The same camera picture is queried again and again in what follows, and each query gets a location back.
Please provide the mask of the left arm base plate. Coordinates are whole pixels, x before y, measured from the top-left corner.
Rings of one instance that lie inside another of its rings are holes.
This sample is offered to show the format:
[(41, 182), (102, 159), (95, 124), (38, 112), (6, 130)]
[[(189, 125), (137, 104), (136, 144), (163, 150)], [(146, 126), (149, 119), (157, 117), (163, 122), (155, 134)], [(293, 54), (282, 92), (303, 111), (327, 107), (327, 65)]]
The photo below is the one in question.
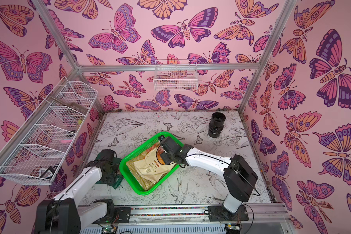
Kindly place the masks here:
[(100, 199), (93, 202), (93, 205), (98, 203), (104, 203), (107, 205), (106, 215), (97, 219), (96, 224), (117, 224), (117, 223), (129, 223), (131, 217), (131, 207), (118, 207), (114, 205), (111, 199)]

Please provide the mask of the beige orange chips bag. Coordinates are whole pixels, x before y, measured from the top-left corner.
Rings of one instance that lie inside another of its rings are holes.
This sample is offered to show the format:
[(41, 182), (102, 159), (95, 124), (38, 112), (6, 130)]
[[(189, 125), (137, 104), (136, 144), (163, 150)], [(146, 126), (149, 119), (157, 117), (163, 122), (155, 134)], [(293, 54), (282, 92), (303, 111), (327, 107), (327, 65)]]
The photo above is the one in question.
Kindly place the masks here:
[(155, 185), (156, 183), (158, 183), (160, 181), (160, 179), (164, 175), (169, 173), (174, 168), (175, 164), (173, 164), (173, 165), (161, 165), (160, 164), (159, 166), (157, 166), (154, 163), (152, 163), (149, 165), (140, 166), (138, 164), (134, 164), (133, 160), (130, 160), (127, 163), (127, 166), (134, 167), (142, 178), (145, 178), (145, 179), (151, 181)]

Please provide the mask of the tan kraft Chips bag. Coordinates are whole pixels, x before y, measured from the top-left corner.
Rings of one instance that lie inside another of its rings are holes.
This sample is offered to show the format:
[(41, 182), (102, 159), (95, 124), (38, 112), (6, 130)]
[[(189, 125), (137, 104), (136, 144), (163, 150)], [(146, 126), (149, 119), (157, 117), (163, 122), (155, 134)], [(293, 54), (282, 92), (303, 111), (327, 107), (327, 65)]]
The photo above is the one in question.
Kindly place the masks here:
[(151, 181), (149, 181), (145, 178), (142, 178), (134, 167), (128, 166), (128, 168), (144, 191), (148, 191), (149, 189), (151, 189), (154, 186), (154, 183), (152, 183)]

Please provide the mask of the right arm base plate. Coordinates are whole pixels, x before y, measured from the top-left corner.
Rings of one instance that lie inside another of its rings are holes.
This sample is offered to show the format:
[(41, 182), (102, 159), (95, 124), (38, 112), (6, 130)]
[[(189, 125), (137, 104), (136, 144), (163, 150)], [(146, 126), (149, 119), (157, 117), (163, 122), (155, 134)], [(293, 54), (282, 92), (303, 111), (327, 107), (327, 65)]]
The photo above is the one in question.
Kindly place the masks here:
[(229, 212), (222, 205), (211, 205), (208, 206), (208, 212), (206, 213), (209, 217), (209, 221), (218, 222), (238, 222), (248, 221), (248, 213), (244, 205), (239, 206), (235, 213)]

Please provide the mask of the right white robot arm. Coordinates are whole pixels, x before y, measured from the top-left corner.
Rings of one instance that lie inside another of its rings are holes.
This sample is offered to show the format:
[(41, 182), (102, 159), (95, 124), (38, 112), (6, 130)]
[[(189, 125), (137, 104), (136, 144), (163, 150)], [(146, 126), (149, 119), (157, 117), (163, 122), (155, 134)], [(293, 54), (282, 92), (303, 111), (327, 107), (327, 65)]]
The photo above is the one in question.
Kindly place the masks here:
[(171, 137), (159, 137), (162, 152), (160, 157), (166, 165), (175, 163), (180, 167), (199, 167), (212, 172), (225, 180), (228, 195), (223, 203), (223, 209), (231, 214), (249, 201), (255, 184), (257, 174), (240, 155), (221, 157), (206, 153), (198, 148), (185, 144), (181, 146)]

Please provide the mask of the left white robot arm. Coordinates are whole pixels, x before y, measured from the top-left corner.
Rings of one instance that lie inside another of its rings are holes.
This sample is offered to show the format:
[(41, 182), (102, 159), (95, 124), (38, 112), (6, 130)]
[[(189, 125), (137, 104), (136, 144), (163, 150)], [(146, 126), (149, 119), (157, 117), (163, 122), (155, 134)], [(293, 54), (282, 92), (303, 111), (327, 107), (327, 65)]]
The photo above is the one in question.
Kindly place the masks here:
[(35, 234), (79, 234), (93, 223), (118, 220), (111, 199), (99, 199), (88, 206), (80, 206), (86, 193), (97, 183), (112, 184), (119, 165), (114, 164), (117, 153), (110, 149), (100, 152), (98, 160), (89, 162), (81, 174), (62, 192), (42, 201), (36, 210)]

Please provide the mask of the orange brown chips bag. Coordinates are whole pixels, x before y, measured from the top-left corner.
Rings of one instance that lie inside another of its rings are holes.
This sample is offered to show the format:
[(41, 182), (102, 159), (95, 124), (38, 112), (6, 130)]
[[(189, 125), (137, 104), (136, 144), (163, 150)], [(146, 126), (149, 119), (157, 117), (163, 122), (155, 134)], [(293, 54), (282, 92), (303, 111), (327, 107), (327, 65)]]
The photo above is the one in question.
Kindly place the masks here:
[(133, 159), (134, 164), (142, 165), (149, 165), (154, 163), (155, 165), (159, 166), (158, 160), (158, 149), (160, 146), (160, 142), (157, 141), (153, 145), (151, 145), (148, 149), (144, 150), (142, 153), (139, 154), (135, 159)]

